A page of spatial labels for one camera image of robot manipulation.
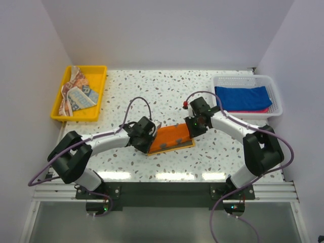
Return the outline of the white orange patterned towel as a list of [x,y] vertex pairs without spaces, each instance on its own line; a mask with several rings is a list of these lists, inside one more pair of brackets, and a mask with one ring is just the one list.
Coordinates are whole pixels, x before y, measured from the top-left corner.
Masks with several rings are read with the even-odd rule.
[[79,67],[71,67],[70,80],[61,88],[62,101],[58,114],[73,116],[75,111],[97,105],[99,94],[90,88],[89,81]]

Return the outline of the blue towel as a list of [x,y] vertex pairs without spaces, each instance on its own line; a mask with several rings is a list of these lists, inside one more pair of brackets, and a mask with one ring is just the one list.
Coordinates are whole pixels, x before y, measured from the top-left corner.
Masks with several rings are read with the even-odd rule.
[[216,86],[215,94],[227,111],[261,110],[269,108],[272,101],[264,86],[256,88],[225,88]]

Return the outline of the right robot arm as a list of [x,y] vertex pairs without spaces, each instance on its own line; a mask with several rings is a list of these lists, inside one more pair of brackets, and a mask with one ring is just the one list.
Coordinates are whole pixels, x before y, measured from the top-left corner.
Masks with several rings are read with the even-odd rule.
[[230,198],[243,194],[243,186],[283,162],[284,154],[271,126],[250,125],[220,106],[211,107],[203,97],[184,102],[189,112],[185,118],[190,138],[205,134],[210,129],[220,130],[243,145],[245,164],[226,179],[223,193]]

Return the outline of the pink microfiber towel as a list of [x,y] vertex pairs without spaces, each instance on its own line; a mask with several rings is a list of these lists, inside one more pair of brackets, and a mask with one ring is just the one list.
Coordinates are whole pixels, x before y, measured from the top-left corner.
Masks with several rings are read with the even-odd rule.
[[267,113],[269,108],[261,109],[261,110],[241,110],[241,111],[231,111],[232,113]]

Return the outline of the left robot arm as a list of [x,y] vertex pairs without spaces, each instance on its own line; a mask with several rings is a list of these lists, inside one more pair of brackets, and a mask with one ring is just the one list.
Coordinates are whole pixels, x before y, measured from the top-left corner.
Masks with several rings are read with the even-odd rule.
[[139,121],[122,124],[108,132],[80,135],[67,133],[48,156],[57,175],[64,183],[74,183],[98,199],[108,193],[104,180],[87,168],[91,157],[102,152],[123,147],[134,147],[147,154],[157,136],[161,122],[142,117]]

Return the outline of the orange grey cat towel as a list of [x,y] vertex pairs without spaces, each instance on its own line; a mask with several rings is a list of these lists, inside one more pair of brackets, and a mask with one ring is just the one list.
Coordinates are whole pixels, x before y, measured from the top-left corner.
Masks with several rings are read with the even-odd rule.
[[157,130],[156,138],[147,155],[154,155],[194,146],[195,141],[193,138],[190,138],[186,124],[167,126]]

